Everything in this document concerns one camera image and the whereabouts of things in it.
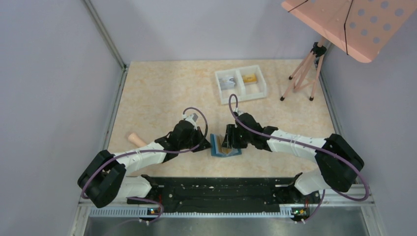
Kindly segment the teal card holder wallet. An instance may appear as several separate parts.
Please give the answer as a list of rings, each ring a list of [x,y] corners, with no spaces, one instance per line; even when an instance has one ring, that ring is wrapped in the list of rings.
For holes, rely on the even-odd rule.
[[[214,157],[232,157],[237,155],[242,155],[242,151],[239,148],[227,148],[223,147],[224,137],[217,134],[210,134],[210,152],[211,156]]]

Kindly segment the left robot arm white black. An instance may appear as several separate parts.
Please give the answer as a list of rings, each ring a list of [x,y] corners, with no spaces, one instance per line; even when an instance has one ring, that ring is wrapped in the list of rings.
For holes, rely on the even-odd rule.
[[[81,198],[91,200],[97,208],[107,206],[118,195],[127,175],[149,165],[165,163],[182,153],[209,149],[207,134],[194,123],[181,120],[173,131],[144,147],[118,154],[106,149],[100,151],[77,181]]]

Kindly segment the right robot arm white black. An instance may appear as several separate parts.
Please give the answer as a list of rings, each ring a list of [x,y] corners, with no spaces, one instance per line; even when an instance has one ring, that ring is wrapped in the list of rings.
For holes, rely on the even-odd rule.
[[[247,148],[248,145],[291,154],[317,164],[316,169],[297,174],[290,183],[303,195],[325,189],[346,193],[364,167],[362,158],[338,134],[328,138],[295,135],[274,126],[262,127],[252,115],[241,113],[234,124],[227,125],[222,146]]]

